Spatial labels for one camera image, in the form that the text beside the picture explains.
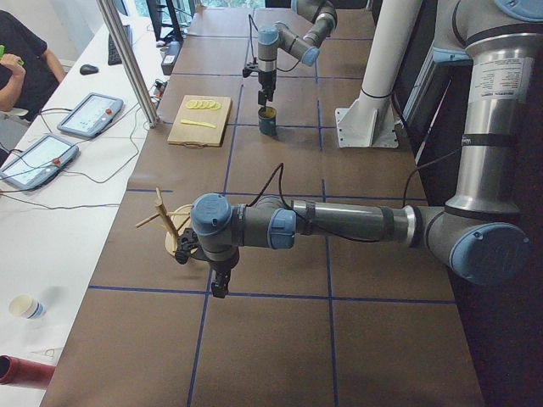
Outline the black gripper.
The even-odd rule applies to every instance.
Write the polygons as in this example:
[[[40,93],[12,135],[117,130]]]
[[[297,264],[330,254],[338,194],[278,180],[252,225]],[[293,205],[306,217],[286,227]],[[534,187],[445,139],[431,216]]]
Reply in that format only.
[[[225,259],[212,261],[211,268],[215,272],[214,281],[211,283],[211,292],[215,298],[225,298],[229,294],[229,282],[232,269],[239,262],[239,250],[235,249]]]
[[[261,89],[258,91],[258,104],[260,106],[266,106],[267,99],[273,98],[276,90],[276,71],[260,71],[259,83]]]

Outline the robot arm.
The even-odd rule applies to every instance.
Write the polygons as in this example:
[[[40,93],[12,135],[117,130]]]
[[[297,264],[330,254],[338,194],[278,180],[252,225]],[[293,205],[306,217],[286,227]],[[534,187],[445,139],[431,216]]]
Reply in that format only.
[[[256,72],[261,89],[258,104],[265,107],[273,101],[277,83],[277,52],[279,49],[306,66],[313,66],[320,54],[322,43],[335,30],[338,16],[330,1],[292,1],[291,9],[312,27],[300,36],[286,23],[278,21],[262,26],[257,36]]]
[[[336,110],[337,130],[343,133],[338,134],[340,147],[372,144],[383,120],[379,110],[386,106],[421,5],[422,1],[407,1],[406,6],[383,1],[360,96],[348,109]],[[303,39],[280,23],[260,29],[262,107],[275,90],[277,50],[313,64],[337,24],[330,2],[291,1],[291,8],[314,27]],[[524,231],[507,223],[519,213],[512,201],[510,171],[534,63],[542,52],[542,1],[438,1],[437,12],[434,61],[473,61],[455,195],[445,207],[286,203],[283,164],[252,203],[232,206],[224,195],[202,195],[192,205],[192,225],[177,239],[176,259],[207,261],[216,273],[214,297],[228,295],[238,247],[292,248],[296,233],[363,243],[397,241],[409,247],[423,244],[455,274],[479,285],[503,282],[526,266],[531,242]],[[280,198],[261,198],[277,170]]]

